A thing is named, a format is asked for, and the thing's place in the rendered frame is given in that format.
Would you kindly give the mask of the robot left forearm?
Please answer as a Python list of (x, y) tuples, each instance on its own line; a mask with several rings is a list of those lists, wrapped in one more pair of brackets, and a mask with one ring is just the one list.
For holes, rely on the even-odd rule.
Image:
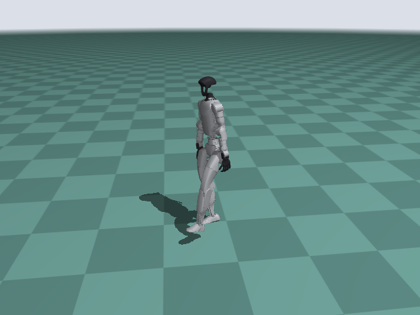
[(225, 128), (220, 129), (220, 135), (221, 136), (219, 137), (219, 146), (220, 146), (219, 150), (221, 153), (224, 154), (224, 157), (226, 158), (229, 156), (229, 153), (228, 153), (228, 148), (226, 146), (227, 134), (226, 134)]

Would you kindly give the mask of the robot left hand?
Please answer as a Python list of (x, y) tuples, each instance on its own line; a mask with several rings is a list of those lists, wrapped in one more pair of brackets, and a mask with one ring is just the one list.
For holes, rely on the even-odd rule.
[[(222, 161), (222, 165), (219, 167), (219, 170), (223, 167), (223, 169), (222, 169), (221, 172), (225, 172), (225, 171), (227, 171), (228, 169), (231, 168), (231, 166), (230, 166), (230, 160), (228, 159), (229, 156), (228, 157), (224, 157), (224, 154), (221, 153), (221, 157), (222, 157), (223, 161)], [(225, 168), (225, 170), (224, 170), (224, 168)]]

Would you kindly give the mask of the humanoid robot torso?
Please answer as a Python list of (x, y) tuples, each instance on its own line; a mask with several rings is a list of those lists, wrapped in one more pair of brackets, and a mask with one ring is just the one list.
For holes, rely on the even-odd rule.
[[(206, 96), (205, 96), (206, 99)], [(215, 136), (215, 130), (218, 126), (215, 118), (215, 114), (212, 111), (211, 104), (214, 102), (219, 102), (219, 100), (215, 100), (214, 98), (208, 98), (208, 101), (204, 101), (203, 99), (199, 105), (199, 113), (201, 116), (201, 122), (203, 127), (203, 132), (207, 135), (208, 143), (205, 144), (206, 153), (208, 156), (211, 157), (212, 153), (219, 149), (219, 140)], [(213, 100), (214, 99), (214, 100)], [(220, 103), (220, 102), (219, 102)]]

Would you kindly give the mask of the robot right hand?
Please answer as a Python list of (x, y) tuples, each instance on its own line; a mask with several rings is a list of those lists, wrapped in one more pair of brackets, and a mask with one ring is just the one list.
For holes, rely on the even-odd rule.
[(196, 158), (198, 159), (198, 152), (199, 152), (199, 150), (200, 150), (200, 149), (202, 149), (202, 148), (203, 148), (203, 146), (202, 146), (202, 147), (200, 147), (200, 146), (199, 146), (199, 144), (198, 144), (198, 143), (196, 143), (196, 148), (198, 149), (198, 150), (197, 150), (197, 154), (196, 154)]

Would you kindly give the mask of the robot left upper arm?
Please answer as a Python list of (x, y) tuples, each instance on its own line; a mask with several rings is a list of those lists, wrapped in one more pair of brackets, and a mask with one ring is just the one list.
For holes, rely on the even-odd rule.
[(220, 129), (225, 128), (224, 114), (223, 114), (224, 108), (223, 108), (223, 105), (219, 102), (214, 102), (211, 104), (211, 106), (212, 106), (212, 111), (215, 114), (216, 122), (219, 126), (216, 128), (215, 133), (216, 135), (220, 136), (221, 135)]

